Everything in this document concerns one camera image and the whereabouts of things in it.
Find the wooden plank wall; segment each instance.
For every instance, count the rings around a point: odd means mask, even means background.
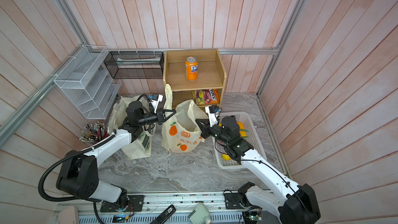
[[[0,0],[0,125],[52,74],[80,42],[55,0]],[[2,223],[48,223],[56,202],[42,199],[38,181],[72,150],[88,122],[54,89],[0,150]],[[45,189],[53,196],[59,167]]]
[[[297,0],[66,0],[90,44],[109,48],[275,47]],[[223,56],[226,92],[257,92],[271,57]],[[124,79],[120,93],[161,93]]]
[[[309,0],[261,96],[320,223],[398,221],[398,0]]]

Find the black wire basket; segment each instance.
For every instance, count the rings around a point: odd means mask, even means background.
[[[104,63],[114,79],[163,78],[163,52],[111,51]]]

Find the robotic arm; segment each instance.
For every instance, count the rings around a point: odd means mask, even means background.
[[[149,103],[149,110],[143,107],[139,101],[145,97]],[[176,111],[161,109],[156,112],[162,95],[153,94],[149,97],[141,95],[136,101],[129,104],[126,109],[127,117],[123,124],[101,142],[82,151],[70,151],[66,156],[52,165],[39,181],[39,194],[48,201],[68,201],[83,199],[92,202],[106,201],[115,211],[126,210],[129,199],[127,191],[121,187],[111,185],[98,179],[98,167],[108,157],[120,148],[134,142],[146,126],[154,125],[156,122],[162,124],[172,117]],[[43,188],[45,178],[58,165],[62,164],[56,187],[67,192],[73,197],[55,198],[48,196]]]
[[[201,136],[213,136],[221,142],[228,156],[252,171],[273,192],[248,182],[238,190],[242,206],[259,206],[278,217],[282,224],[314,224],[320,218],[314,190],[308,184],[300,186],[261,157],[240,136],[235,116],[224,117],[221,126],[218,125],[216,108],[216,105],[205,108],[209,119],[196,119],[202,130]]]

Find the marble countertop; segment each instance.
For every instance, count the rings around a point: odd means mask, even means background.
[[[256,97],[252,94],[224,94],[222,112],[247,112],[268,162],[280,170]],[[151,157],[127,160],[119,150],[99,167],[100,180],[123,187],[128,192],[236,190],[249,181],[260,188],[267,188],[247,169],[221,169],[211,138],[201,142],[192,152],[172,153],[162,147],[161,129],[157,126],[152,138]]]

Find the soda can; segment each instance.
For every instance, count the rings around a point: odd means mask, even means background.
[[[198,62],[195,57],[188,57],[185,61],[185,72],[188,80],[196,80],[198,77]]]

